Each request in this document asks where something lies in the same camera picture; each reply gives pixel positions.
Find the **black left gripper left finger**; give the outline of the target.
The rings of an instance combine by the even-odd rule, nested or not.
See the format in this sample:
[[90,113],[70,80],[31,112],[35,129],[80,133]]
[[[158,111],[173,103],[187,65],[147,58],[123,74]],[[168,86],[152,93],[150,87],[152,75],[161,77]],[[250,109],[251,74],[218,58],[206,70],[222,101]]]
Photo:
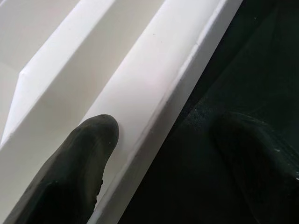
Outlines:
[[5,223],[87,223],[118,139],[119,126],[111,115],[82,122],[43,164]]

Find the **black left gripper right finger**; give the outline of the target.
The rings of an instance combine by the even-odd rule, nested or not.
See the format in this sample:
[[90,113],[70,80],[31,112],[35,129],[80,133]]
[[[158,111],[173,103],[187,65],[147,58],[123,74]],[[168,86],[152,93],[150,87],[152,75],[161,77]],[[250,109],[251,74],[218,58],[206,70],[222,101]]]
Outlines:
[[299,153],[292,146],[244,114],[217,117],[214,144],[259,224],[299,222]]

